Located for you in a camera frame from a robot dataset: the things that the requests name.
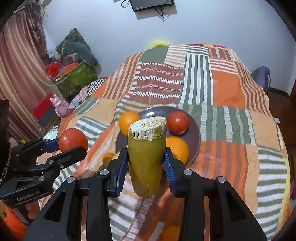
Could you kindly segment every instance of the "plate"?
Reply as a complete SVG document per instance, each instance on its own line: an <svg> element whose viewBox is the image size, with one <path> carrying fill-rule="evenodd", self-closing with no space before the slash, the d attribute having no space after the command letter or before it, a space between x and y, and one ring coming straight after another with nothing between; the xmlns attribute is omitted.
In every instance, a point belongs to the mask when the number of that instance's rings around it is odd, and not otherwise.
<svg viewBox="0 0 296 241"><path fill-rule="evenodd" d="M167 116L174 111L181 111L185 113L188 117L189 129L184 135L180 136L187 143L189 147L189 158L188 158L188 162L185 165L186 167L188 167L195 160L200 148L200 130L195 120L186 112L171 106L151 107L146 110L143 110L138 114L142 119L153 117L153 116L163 116L167 118ZM173 134L170 133L169 130L167 130L167 137L169 136L173 136ZM127 144L128 144L127 137L124 136L121 132L119 132L116 140L116 152L120 151L121 148L126 146Z"/></svg>

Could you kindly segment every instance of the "green storage box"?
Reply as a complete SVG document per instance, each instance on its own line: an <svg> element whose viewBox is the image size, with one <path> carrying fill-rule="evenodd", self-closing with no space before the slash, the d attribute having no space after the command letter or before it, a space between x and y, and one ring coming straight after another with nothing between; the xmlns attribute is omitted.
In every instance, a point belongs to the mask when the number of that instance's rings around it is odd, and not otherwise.
<svg viewBox="0 0 296 241"><path fill-rule="evenodd" d="M88 85L94 77L96 77L96 73L93 68L82 62L70 73L57 81L56 85L63 96L68 97L75 94L76 86L80 85L84 87Z"/></svg>

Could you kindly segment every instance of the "silver screw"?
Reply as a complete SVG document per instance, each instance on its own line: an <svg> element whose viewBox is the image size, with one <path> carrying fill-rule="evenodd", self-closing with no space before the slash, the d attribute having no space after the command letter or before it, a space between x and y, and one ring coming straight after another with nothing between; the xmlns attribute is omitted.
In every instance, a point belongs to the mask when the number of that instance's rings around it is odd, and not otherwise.
<svg viewBox="0 0 296 241"><path fill-rule="evenodd" d="M184 172L185 175L191 175L192 174L192 171L190 169L185 169L183 172Z"/></svg>
<svg viewBox="0 0 296 241"><path fill-rule="evenodd" d="M67 178L67 183L72 183L75 181L75 177L68 177Z"/></svg>
<svg viewBox="0 0 296 241"><path fill-rule="evenodd" d="M103 169L103 170L100 171L100 174L103 175L103 176L107 175L108 173L109 173L109 171L107 169Z"/></svg>
<svg viewBox="0 0 296 241"><path fill-rule="evenodd" d="M220 183L224 183L226 181L226 179L224 177L218 177L217 180Z"/></svg>

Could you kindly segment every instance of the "bed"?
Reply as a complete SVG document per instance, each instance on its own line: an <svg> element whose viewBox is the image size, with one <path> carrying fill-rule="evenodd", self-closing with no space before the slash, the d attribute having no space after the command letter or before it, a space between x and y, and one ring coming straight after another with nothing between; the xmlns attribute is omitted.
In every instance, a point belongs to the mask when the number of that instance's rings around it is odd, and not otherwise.
<svg viewBox="0 0 296 241"><path fill-rule="evenodd" d="M68 128L88 138L86 158L61 171L56 190L69 176L96 173L106 152L115 153L119 117L153 106L173 106L200 128L200 150L190 169L203 177L224 176L271 240L290 215L290 169L282 135L263 89L232 49L210 44L156 47L129 56L108 78L84 87L70 104L57 137ZM41 200L41 207L49 197ZM81 240L86 240L84 200ZM108 199L113 240L166 240L162 230L181 225L183 200L166 183L150 198L139 198L126 175L123 192ZM205 198L205 240L209 240Z"/></svg>

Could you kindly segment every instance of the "peppa pig toy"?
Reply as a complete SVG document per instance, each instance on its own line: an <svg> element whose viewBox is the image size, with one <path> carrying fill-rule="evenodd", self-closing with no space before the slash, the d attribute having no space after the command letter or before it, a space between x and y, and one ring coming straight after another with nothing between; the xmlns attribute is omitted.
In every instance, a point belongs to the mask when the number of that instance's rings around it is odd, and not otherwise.
<svg viewBox="0 0 296 241"><path fill-rule="evenodd" d="M57 95L54 95L53 97L51 97L50 101L52 102L53 107L56 108L56 113L58 117L67 117L69 115L68 113L69 104L66 101L63 101Z"/></svg>

